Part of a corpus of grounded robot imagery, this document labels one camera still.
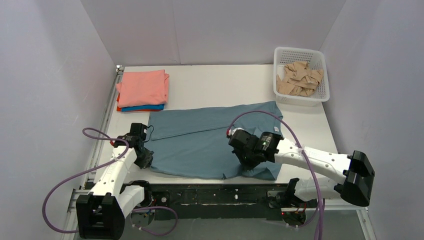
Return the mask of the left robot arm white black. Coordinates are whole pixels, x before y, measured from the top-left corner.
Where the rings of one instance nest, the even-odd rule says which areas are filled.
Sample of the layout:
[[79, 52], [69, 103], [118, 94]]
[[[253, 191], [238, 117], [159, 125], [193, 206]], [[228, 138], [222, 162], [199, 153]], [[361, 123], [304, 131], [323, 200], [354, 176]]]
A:
[[151, 188], [147, 181], [124, 182], [131, 166], [145, 169], [152, 163], [153, 151], [144, 146], [147, 133], [146, 125], [132, 123], [128, 133], [113, 141], [112, 163], [89, 193], [77, 198], [75, 206], [81, 238], [118, 240], [131, 211], [151, 204]]

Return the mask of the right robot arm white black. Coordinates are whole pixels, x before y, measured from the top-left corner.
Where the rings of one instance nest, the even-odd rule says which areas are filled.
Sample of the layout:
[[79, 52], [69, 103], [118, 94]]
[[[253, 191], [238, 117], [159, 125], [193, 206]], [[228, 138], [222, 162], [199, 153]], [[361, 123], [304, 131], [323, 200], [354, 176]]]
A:
[[306, 203], [319, 196], [339, 198], [359, 207], [370, 205], [375, 171], [367, 155], [361, 151], [336, 154], [310, 147], [300, 148], [280, 134], [263, 132], [257, 137], [242, 128], [229, 131], [227, 138], [232, 153], [245, 170], [270, 162], [313, 170], [321, 176], [309, 180], [290, 179], [286, 191], [276, 197], [281, 206]]

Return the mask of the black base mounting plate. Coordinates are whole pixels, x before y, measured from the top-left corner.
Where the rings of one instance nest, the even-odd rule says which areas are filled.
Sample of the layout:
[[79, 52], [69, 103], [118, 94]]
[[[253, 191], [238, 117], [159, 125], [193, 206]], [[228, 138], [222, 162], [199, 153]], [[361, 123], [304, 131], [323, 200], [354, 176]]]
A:
[[134, 181], [147, 190], [144, 205], [168, 207], [182, 219], [283, 219], [282, 209], [305, 214], [317, 200], [303, 202], [286, 191], [287, 183], [262, 184], [164, 184]]

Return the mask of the pink folded t shirt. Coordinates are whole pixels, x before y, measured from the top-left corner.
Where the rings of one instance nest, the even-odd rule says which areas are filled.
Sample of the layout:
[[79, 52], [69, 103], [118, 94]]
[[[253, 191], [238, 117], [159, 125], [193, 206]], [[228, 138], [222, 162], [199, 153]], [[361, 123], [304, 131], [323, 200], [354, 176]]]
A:
[[125, 72], [116, 84], [119, 93], [117, 106], [127, 107], [162, 105], [169, 99], [170, 75], [164, 69], [141, 72]]

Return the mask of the aluminium left side rail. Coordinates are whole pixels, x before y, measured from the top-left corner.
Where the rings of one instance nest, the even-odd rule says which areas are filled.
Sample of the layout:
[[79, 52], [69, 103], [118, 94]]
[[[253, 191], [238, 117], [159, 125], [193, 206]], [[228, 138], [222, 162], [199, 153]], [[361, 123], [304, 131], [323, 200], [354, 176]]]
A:
[[[117, 99], [117, 95], [118, 95], [118, 91], [116, 90], [116, 84], [121, 82], [122, 79], [122, 75], [124, 72], [125, 67], [123, 65], [117, 65], [116, 66], [116, 75], [115, 78], [112, 82], [112, 87], [109, 91], [108, 94], [108, 99], [106, 101], [106, 105], [103, 111], [103, 115], [101, 118], [101, 122], [99, 127], [97, 128], [98, 130], [100, 130], [103, 133], [106, 133], [110, 124], [110, 119], [111, 119], [111, 115], [114, 109], [114, 105]], [[97, 165], [99, 165], [100, 162], [100, 155], [102, 153], [102, 149], [104, 146], [105, 142], [102, 140], [95, 140], [94, 142], [94, 146], [92, 148], [91, 151], [91, 155], [88, 158], [88, 169], [91, 169], [93, 167], [96, 167]], [[82, 183], [81, 186], [79, 187], [80, 190], [85, 190], [90, 186], [95, 180], [95, 175], [96, 172], [93, 171], [91, 173], [87, 173], [83, 178], [82, 178]]]

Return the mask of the grey-blue t shirt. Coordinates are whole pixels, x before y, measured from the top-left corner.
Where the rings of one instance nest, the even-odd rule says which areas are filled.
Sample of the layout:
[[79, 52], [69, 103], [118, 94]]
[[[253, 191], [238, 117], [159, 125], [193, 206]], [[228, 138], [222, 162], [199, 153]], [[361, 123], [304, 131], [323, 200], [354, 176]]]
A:
[[281, 164], [264, 162], [243, 170], [228, 144], [226, 131], [233, 123], [259, 137], [263, 132], [280, 132], [283, 114], [275, 101], [231, 107], [164, 110], [149, 116], [154, 172], [198, 179], [224, 180], [238, 176], [275, 181]]

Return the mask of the white plastic basket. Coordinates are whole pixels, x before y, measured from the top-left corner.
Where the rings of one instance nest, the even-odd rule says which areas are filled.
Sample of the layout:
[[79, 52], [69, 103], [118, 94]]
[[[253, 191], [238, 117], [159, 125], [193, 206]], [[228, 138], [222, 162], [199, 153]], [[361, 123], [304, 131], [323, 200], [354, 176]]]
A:
[[315, 106], [330, 99], [324, 54], [317, 50], [277, 47], [273, 59], [273, 91], [281, 103]]

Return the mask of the aluminium front frame rail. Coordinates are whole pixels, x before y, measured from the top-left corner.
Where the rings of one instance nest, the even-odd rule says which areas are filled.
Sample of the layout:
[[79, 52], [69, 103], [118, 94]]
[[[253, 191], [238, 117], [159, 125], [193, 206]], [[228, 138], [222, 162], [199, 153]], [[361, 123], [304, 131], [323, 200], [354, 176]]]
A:
[[[77, 228], [77, 214], [76, 214], [76, 200], [79, 195], [85, 195], [89, 192], [87, 189], [73, 189], [69, 206], [67, 209], [67, 216], [65, 221], [65, 230], [75, 230]], [[367, 207], [359, 207], [341, 199], [329, 199], [326, 201], [326, 210], [328, 211], [355, 211], [359, 223], [366, 240], [376, 240], [376, 235], [369, 218], [369, 210]]]

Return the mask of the beige crumpled t shirt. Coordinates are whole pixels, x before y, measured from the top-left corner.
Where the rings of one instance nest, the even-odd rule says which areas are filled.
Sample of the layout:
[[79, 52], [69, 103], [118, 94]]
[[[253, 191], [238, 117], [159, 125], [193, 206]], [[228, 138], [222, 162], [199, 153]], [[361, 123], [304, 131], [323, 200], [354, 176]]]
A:
[[279, 94], [311, 97], [322, 85], [324, 70], [312, 69], [307, 61], [295, 61], [280, 67], [282, 73], [276, 74], [276, 90]]

